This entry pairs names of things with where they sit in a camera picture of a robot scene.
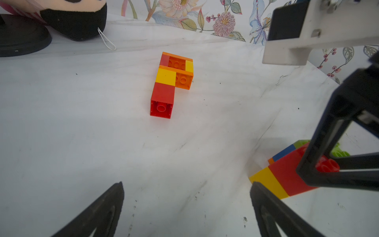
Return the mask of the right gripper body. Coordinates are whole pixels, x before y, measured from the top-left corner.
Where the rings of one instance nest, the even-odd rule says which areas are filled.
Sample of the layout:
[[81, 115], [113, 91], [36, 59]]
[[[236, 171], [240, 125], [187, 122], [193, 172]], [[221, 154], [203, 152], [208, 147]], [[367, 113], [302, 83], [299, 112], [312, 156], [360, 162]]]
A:
[[371, 65], [366, 69], [358, 69], [352, 74], [351, 87], [357, 112], [354, 120], [367, 131], [379, 137], [379, 54], [370, 59]]

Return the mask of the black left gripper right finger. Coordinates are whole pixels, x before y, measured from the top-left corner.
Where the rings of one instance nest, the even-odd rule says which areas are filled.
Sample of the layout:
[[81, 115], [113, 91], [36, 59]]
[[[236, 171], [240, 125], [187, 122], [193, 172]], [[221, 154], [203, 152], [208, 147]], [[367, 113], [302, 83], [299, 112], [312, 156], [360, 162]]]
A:
[[252, 184], [250, 198], [262, 237], [280, 237], [278, 227], [288, 237], [323, 236], [260, 182]]

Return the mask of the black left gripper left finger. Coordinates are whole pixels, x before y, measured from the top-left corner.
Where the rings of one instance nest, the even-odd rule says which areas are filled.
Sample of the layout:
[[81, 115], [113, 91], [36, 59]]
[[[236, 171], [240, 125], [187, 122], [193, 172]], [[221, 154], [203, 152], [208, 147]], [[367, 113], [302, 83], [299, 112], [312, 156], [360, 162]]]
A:
[[121, 214], [123, 200], [123, 184], [122, 182], [115, 183], [54, 236], [113, 237]]

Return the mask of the red square lego brick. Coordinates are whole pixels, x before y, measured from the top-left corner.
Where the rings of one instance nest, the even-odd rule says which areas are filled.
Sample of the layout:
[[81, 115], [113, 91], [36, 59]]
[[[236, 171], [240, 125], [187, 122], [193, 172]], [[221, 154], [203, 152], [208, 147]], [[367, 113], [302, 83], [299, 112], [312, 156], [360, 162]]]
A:
[[156, 82], [152, 97], [150, 115], [171, 118], [175, 96], [175, 86]]

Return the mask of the small yellow lego brick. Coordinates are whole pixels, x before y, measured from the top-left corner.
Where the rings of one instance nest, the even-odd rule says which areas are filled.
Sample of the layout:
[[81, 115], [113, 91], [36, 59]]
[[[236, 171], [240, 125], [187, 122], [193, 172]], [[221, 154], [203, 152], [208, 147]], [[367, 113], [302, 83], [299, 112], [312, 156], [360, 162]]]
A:
[[186, 66], [185, 66], [186, 72], [193, 73], [193, 62], [190, 60], [186, 60]]

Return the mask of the small orange lego brick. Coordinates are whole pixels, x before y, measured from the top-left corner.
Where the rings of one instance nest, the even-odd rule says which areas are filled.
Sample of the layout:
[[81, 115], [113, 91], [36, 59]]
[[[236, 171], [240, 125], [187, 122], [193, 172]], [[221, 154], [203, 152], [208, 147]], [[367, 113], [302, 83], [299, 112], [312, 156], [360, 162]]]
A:
[[160, 65], [159, 68], [167, 70], [167, 71], [175, 72], [176, 73], [175, 86], [178, 88], [190, 90], [190, 86], [193, 80], [193, 72], [175, 69], [175, 68], [163, 66], [163, 65]]

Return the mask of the small red lego brick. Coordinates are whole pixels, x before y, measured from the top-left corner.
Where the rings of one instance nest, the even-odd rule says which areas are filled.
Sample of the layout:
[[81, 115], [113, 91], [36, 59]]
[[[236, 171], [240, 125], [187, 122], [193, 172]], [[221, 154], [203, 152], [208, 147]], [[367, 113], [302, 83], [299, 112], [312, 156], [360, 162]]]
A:
[[170, 56], [168, 56], [166, 54], [162, 54], [161, 59], [160, 59], [160, 65], [168, 67], [169, 66], [169, 60], [170, 60]]

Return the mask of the lime green lego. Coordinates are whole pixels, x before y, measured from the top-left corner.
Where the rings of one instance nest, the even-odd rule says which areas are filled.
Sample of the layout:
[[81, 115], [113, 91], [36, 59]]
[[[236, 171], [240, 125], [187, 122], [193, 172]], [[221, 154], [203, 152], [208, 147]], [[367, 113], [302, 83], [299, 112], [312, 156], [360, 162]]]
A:
[[340, 144], [337, 143], [337, 145], [332, 149], [331, 154], [336, 157], [336, 158], [341, 158], [341, 157], [349, 157], [350, 154], [346, 151], [343, 151], [340, 148]]

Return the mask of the dark green lego brick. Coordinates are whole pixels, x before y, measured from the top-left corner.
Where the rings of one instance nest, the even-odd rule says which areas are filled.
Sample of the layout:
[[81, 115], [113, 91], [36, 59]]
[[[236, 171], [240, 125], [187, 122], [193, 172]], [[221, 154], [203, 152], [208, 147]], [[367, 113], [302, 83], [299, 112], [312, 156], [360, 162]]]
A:
[[304, 146], [305, 144], [308, 144], [310, 140], [298, 140], [295, 143], [293, 143], [295, 149], [299, 149], [300, 147]]

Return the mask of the orange lego plate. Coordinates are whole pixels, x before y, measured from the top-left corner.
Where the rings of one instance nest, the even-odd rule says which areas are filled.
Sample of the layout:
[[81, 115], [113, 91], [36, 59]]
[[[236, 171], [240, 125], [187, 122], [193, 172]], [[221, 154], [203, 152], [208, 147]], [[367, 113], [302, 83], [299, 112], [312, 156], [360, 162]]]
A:
[[167, 52], [163, 52], [162, 54], [166, 54], [166, 55], [170, 56], [169, 67], [172, 67], [175, 69], [180, 69], [180, 70], [185, 71], [186, 60], [190, 60], [193, 62], [193, 60], [190, 58], [178, 56], [175, 54], [171, 54], [171, 53], [167, 53]]
[[270, 158], [269, 160], [268, 160], [268, 163], [270, 164], [270, 165], [272, 165], [272, 164], [274, 164], [274, 159], [273, 158]]

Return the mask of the blue lego brick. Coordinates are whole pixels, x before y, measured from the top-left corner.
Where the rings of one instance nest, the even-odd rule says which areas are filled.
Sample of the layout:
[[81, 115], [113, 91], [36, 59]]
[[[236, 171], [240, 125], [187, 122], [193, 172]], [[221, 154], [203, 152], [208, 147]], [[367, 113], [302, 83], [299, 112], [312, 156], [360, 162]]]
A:
[[287, 148], [285, 148], [284, 150], [282, 150], [281, 152], [273, 156], [272, 159], [274, 162], [276, 162], [280, 160], [281, 158], [287, 156], [288, 154], [292, 153], [295, 150], [296, 150], [296, 147], [293, 144], [291, 144], [290, 146], [288, 146]]

